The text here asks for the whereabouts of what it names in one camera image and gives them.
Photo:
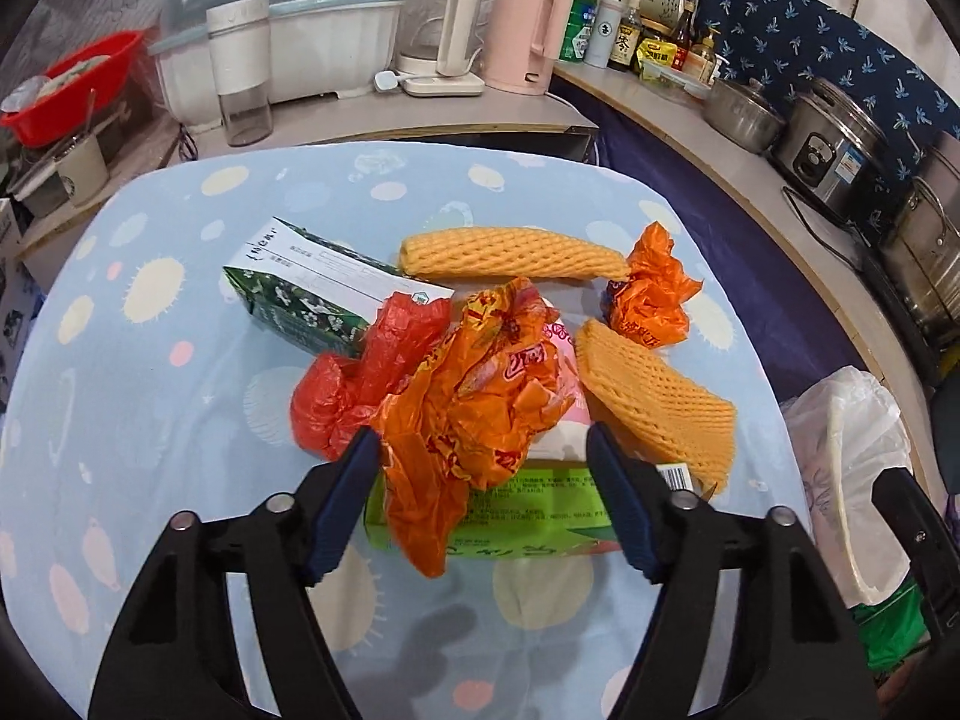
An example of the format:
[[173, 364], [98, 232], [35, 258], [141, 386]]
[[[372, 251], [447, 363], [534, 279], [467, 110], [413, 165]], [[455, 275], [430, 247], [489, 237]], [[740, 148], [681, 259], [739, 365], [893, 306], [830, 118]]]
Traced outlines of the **green cardboard box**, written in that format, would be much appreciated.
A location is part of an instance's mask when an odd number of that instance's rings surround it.
[[377, 478], [363, 514], [373, 546], [397, 551], [421, 575], [453, 559], [602, 554], [620, 548], [590, 471], [582, 463], [534, 463], [494, 488], [431, 468]]

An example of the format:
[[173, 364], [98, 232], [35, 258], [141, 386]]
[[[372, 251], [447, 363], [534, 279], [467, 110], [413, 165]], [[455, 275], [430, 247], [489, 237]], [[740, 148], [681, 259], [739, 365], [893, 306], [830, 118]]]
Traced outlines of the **green plastic bag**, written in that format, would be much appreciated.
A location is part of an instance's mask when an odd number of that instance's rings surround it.
[[900, 667], [928, 635], [921, 605], [918, 583], [907, 577], [880, 605], [854, 606], [857, 637], [867, 668], [874, 674], [889, 674]]

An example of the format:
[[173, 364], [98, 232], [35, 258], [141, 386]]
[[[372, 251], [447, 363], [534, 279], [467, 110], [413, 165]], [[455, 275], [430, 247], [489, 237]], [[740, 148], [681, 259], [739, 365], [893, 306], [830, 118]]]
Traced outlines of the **purple cloth under counter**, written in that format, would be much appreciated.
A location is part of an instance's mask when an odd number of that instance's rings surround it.
[[719, 185], [672, 146], [566, 80], [550, 91], [599, 127], [599, 164], [666, 199], [736, 309], [776, 398], [867, 364], [807, 278]]

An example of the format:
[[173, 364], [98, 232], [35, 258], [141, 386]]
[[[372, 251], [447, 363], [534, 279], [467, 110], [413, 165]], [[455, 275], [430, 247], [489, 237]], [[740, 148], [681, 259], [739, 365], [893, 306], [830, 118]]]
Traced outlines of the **orange foam net flat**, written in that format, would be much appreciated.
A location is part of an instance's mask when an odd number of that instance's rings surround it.
[[708, 493], [724, 491], [736, 458], [737, 410], [651, 349], [589, 319], [574, 337], [579, 379], [658, 463], [683, 461]]

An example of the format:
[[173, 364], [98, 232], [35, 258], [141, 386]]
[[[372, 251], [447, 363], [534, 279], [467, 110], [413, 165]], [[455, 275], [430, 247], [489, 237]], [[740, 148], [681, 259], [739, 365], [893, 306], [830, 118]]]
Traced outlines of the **large stainless steamer pot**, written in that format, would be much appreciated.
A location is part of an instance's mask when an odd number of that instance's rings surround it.
[[931, 146], [880, 254], [921, 332], [935, 348], [958, 341], [958, 167]]

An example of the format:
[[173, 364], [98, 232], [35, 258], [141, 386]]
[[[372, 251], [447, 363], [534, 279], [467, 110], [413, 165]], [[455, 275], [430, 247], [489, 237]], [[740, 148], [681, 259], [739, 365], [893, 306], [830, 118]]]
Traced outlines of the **red plastic bag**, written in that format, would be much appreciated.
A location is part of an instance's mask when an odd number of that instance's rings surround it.
[[439, 343], [451, 321], [452, 299], [418, 304], [394, 293], [364, 333], [358, 358], [320, 353], [293, 390], [291, 433], [306, 452], [334, 461]]

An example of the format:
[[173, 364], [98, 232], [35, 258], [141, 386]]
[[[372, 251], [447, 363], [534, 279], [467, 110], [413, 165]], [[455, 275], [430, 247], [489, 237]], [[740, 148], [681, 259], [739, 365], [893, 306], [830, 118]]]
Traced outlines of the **orange plastic wrapper large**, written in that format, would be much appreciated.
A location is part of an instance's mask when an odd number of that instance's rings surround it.
[[558, 310], [526, 277], [467, 298], [459, 322], [371, 421], [382, 473], [411, 478], [438, 468], [478, 489], [516, 475], [571, 403], [544, 335], [555, 319]]

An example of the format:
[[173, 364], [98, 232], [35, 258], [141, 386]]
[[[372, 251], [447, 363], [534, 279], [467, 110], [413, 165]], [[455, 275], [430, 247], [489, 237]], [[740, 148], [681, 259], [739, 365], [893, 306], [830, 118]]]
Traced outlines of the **green white floral carton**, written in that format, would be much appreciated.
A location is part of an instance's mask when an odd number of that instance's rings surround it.
[[392, 294], [416, 304], [454, 294], [280, 218], [252, 234], [223, 275], [252, 319], [313, 355], [358, 356]]

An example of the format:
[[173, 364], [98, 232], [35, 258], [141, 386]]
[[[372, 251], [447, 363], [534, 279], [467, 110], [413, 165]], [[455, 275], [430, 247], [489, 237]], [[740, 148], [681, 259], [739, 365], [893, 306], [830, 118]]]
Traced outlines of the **silver rice cooker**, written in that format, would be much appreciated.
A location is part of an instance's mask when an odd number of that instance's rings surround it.
[[838, 86], [814, 78], [797, 95], [768, 160], [823, 216], [853, 221], [884, 176], [887, 138]]

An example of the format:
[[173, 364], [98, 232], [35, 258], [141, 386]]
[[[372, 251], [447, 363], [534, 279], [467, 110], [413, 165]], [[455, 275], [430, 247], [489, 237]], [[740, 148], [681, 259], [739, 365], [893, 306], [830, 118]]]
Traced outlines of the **small stainless pot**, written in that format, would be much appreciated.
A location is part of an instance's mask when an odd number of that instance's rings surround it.
[[709, 91], [703, 119], [748, 153], [763, 154], [781, 135], [786, 121], [763, 96], [763, 85], [718, 80]]

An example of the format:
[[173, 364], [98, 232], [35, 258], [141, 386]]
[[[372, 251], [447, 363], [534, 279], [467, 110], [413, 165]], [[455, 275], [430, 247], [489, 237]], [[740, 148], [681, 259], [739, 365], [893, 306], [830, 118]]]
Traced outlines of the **orange foam net long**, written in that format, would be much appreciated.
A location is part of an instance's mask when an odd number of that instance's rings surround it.
[[464, 280], [622, 281], [630, 277], [630, 266], [617, 250], [530, 227], [451, 227], [420, 232], [400, 244], [398, 266], [412, 277]]

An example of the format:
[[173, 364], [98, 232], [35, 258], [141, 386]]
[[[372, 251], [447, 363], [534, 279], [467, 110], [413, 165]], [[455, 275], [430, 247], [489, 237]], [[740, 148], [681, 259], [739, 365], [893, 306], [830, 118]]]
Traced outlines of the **yellow seasoning packet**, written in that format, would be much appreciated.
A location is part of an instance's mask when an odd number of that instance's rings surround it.
[[645, 37], [638, 44], [635, 54], [638, 67], [640, 67], [640, 75], [646, 80], [656, 78], [656, 76], [672, 67], [675, 54], [677, 54], [677, 46], [672, 41]]

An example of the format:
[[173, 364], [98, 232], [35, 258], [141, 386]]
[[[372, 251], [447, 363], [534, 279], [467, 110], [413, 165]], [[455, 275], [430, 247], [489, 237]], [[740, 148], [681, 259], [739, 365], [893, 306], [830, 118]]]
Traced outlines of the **red plastic basin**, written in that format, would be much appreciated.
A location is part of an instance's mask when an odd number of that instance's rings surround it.
[[64, 82], [23, 110], [3, 112], [3, 127], [31, 149], [52, 145], [75, 132], [86, 124], [88, 112], [96, 114], [121, 94], [143, 36], [143, 31], [113, 32], [51, 65], [47, 76]]

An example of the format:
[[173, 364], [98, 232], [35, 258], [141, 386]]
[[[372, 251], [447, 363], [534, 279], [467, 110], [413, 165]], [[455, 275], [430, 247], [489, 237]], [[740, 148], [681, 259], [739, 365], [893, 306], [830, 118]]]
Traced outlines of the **white bottle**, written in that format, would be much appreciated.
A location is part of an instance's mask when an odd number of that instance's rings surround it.
[[586, 65], [604, 68], [608, 64], [622, 16], [622, 0], [597, 0], [596, 20], [584, 54]]

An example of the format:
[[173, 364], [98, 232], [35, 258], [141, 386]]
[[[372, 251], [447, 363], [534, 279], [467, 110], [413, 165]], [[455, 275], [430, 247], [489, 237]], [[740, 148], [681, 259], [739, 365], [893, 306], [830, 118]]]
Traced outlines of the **white glass electric kettle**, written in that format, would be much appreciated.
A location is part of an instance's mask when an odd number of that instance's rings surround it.
[[376, 93], [412, 98], [477, 98], [485, 82], [473, 71], [482, 54], [482, 0], [404, 0], [394, 66], [373, 80]]

